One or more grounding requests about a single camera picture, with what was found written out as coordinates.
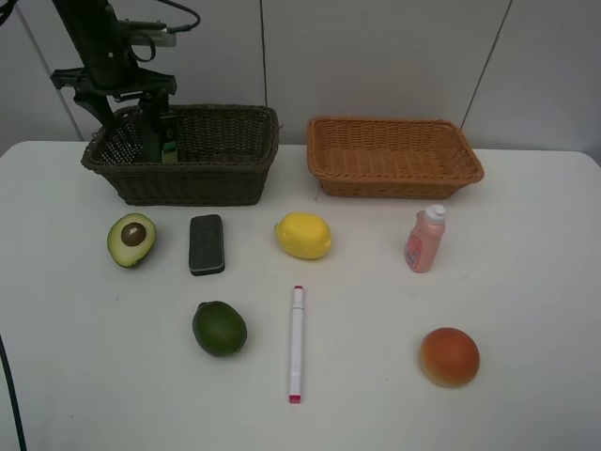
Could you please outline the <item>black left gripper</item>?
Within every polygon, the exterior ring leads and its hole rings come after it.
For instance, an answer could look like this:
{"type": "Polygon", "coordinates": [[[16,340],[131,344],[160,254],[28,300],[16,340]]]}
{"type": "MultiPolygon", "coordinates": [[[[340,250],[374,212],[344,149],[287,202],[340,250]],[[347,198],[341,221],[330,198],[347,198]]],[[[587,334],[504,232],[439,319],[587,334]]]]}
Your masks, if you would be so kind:
{"type": "Polygon", "coordinates": [[[144,163],[162,161],[163,128],[170,115],[169,95],[177,92],[174,75],[140,68],[127,47],[102,49],[75,46],[83,66],[54,70],[54,87],[71,87],[77,91],[74,102],[91,114],[107,133],[116,131],[116,117],[106,96],[122,97],[144,93],[138,102],[143,117],[142,131],[144,163]]]}

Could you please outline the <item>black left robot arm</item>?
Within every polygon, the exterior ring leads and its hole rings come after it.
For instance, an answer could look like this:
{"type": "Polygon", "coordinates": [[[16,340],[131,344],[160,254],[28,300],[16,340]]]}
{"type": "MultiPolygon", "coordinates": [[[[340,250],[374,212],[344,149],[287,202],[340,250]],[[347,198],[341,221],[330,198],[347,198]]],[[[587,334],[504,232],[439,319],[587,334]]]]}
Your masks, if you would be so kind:
{"type": "Polygon", "coordinates": [[[107,1],[55,1],[63,25],[83,62],[81,68],[55,70],[54,87],[74,90],[74,102],[91,114],[107,132],[119,129],[108,99],[138,100],[146,125],[142,160],[177,161],[177,120],[169,97],[176,93],[173,75],[142,69],[129,42],[128,31],[107,1]]]}

